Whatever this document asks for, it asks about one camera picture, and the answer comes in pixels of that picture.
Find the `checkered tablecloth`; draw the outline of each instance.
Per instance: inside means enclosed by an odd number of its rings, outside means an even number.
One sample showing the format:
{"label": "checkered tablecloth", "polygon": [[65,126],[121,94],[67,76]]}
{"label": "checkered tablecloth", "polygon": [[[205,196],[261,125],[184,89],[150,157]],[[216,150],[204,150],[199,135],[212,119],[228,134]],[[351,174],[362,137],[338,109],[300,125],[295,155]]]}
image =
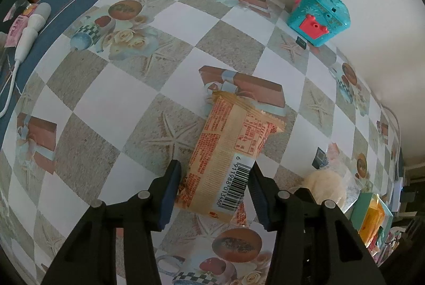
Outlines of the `checkered tablecloth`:
{"label": "checkered tablecloth", "polygon": [[[118,1],[98,0],[88,13]],[[172,158],[188,164],[206,118],[198,72],[204,65],[282,85],[288,124],[269,137],[257,160],[282,189],[315,171],[317,148],[336,142],[347,164],[365,154],[375,192],[390,191],[390,153],[398,139],[390,126],[388,145],[381,142],[376,124],[388,117],[359,76],[367,114],[344,100],[329,67],[348,60],[332,44],[315,54],[298,46],[281,3],[267,0],[273,11],[267,18],[218,0],[137,1],[152,20],[146,30],[158,41],[152,55],[112,61],[112,46],[72,51],[70,37],[83,15],[46,51],[10,118],[0,152],[0,241],[29,282],[40,283],[93,199],[125,201],[147,189]],[[57,124],[54,174],[42,168],[29,173],[16,164],[20,112]],[[250,227],[263,230],[249,195],[245,207]],[[156,253],[164,254],[178,247],[179,236],[201,233],[205,227],[194,214],[175,209],[171,223],[152,239]],[[121,237],[117,243],[118,281],[124,283]],[[172,278],[162,279],[169,284]]]}

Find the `orange and beige wrapper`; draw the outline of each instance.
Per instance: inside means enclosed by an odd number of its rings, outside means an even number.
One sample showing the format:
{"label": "orange and beige wrapper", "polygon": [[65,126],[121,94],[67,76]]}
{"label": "orange and beige wrapper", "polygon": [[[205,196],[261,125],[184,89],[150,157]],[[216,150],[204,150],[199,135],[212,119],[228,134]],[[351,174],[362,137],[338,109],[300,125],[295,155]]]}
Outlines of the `orange and beige wrapper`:
{"label": "orange and beige wrapper", "polygon": [[214,92],[213,99],[176,203],[225,223],[245,225],[249,172],[267,137],[284,131],[285,122],[229,92]]}

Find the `brown gift box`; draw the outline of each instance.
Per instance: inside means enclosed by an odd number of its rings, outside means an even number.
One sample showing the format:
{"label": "brown gift box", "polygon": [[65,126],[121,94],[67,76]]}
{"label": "brown gift box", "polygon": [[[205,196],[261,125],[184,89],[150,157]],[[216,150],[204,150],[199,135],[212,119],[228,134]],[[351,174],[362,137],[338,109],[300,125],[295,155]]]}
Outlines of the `brown gift box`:
{"label": "brown gift box", "polygon": [[[203,66],[199,69],[203,84],[212,82],[223,83],[222,74],[225,69]],[[285,107],[285,97],[282,86],[268,80],[251,75],[233,72],[233,84],[238,87],[238,94],[253,98],[259,103],[270,104],[275,107]]]}
{"label": "brown gift box", "polygon": [[[18,115],[17,128],[25,126],[27,115],[21,112]],[[37,117],[31,116],[27,124],[28,134],[27,139],[33,139],[38,146],[46,148],[47,150],[54,151],[56,148],[56,128],[55,123],[42,120]],[[35,163],[42,169],[53,174],[54,160],[48,159],[39,152],[35,152],[33,159]]]}

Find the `teal toy treasure chest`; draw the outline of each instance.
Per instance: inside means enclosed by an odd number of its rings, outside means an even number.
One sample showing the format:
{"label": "teal toy treasure chest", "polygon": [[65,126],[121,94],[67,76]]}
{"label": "teal toy treasure chest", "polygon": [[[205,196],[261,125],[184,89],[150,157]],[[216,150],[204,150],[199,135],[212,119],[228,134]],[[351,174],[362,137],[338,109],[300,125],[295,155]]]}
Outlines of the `teal toy treasure chest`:
{"label": "teal toy treasure chest", "polygon": [[341,0],[296,0],[288,25],[314,46],[350,27],[350,14]]}

